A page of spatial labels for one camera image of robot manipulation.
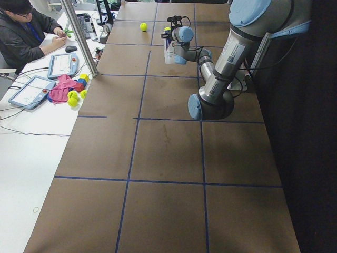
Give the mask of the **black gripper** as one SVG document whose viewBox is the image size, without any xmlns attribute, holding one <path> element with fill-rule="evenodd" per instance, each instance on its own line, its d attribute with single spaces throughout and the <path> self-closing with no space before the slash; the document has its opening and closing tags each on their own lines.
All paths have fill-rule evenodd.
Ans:
<svg viewBox="0 0 337 253">
<path fill-rule="evenodd" d="M 161 38 L 165 38 L 167 42 L 171 42 L 173 40 L 171 29 L 168 32 L 165 32 L 165 34 L 162 34 Z"/>
</svg>

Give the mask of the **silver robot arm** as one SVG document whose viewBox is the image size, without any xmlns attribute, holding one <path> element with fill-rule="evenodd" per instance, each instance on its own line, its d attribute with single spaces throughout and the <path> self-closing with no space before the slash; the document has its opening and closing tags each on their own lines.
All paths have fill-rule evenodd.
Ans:
<svg viewBox="0 0 337 253">
<path fill-rule="evenodd" d="M 190 48 L 194 32 L 181 22 L 182 16 L 167 18 L 170 29 L 165 40 L 165 62 L 197 62 L 205 85 L 188 100 L 190 117 L 195 120 L 227 118 L 234 108 L 228 90 L 252 46 L 265 34 L 272 37 L 295 37 L 309 29 L 311 1 L 232 1 L 229 10 L 230 31 L 216 63 L 209 50 Z"/>
</svg>

